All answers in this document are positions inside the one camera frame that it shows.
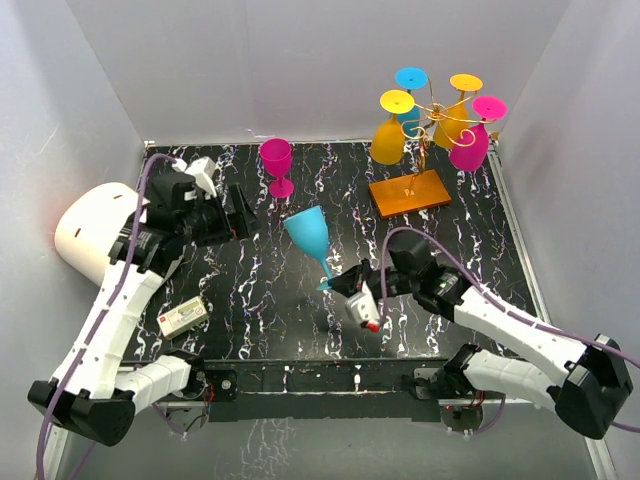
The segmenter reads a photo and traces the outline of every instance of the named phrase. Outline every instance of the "glass base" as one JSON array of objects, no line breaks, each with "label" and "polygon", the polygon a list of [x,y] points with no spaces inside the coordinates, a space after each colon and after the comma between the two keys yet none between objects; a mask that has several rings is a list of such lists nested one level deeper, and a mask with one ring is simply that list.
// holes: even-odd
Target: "glass base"
[{"label": "glass base", "polygon": [[293,182],[286,178],[283,178],[282,182],[280,180],[276,180],[269,185],[269,193],[275,198],[287,198],[293,193]]}]

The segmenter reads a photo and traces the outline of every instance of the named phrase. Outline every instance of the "yellow circular base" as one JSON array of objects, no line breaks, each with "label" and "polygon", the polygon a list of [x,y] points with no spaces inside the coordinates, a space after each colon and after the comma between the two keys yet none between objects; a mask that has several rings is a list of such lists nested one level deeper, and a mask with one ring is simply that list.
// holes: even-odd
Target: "yellow circular base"
[{"label": "yellow circular base", "polygon": [[389,90],[380,97],[380,105],[389,113],[397,115],[409,112],[416,101],[410,93],[402,90]]},{"label": "yellow circular base", "polygon": [[461,92],[477,92],[482,88],[482,80],[468,73],[459,73],[449,80],[451,86]]}]

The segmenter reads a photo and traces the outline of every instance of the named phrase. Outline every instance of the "pink circular base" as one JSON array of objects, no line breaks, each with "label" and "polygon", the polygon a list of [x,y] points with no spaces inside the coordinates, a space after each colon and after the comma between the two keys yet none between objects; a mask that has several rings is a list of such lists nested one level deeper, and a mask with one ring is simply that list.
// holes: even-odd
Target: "pink circular base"
[{"label": "pink circular base", "polygon": [[497,97],[478,97],[473,101],[473,111],[490,121],[497,121],[507,116],[509,108]]},{"label": "pink circular base", "polygon": [[269,193],[275,198],[287,198],[293,193],[293,189],[293,183],[286,178],[282,179],[282,185],[280,185],[280,180],[269,185]]}]

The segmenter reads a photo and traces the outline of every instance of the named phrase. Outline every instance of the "yellow wine glass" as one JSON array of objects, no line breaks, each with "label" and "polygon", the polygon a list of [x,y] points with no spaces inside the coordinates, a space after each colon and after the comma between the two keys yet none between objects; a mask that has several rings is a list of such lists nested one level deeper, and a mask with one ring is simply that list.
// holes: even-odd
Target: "yellow wine glass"
[{"label": "yellow wine glass", "polygon": [[378,127],[371,142],[371,158],[383,165],[393,165],[402,160],[405,136],[398,115],[409,112],[415,100],[410,93],[389,90],[380,97],[380,105],[391,114],[391,118]]},{"label": "yellow wine glass", "polygon": [[[469,112],[462,100],[467,92],[477,92],[482,88],[482,80],[473,75],[459,73],[449,80],[451,86],[460,92],[458,102],[452,107],[447,108],[444,113],[448,117],[459,120],[469,120]],[[433,141],[436,145],[446,149],[452,149],[455,145],[451,140],[457,141],[462,131],[469,126],[468,122],[459,122],[450,118],[445,118],[438,122],[436,131],[433,134]]]}]

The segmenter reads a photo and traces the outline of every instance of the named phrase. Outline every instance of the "blue circular base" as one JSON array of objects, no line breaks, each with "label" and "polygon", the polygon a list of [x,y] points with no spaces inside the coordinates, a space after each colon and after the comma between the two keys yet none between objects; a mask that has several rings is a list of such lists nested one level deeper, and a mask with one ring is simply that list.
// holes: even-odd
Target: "blue circular base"
[{"label": "blue circular base", "polygon": [[396,72],[396,83],[407,90],[415,90],[424,87],[429,77],[417,67],[407,67]]}]

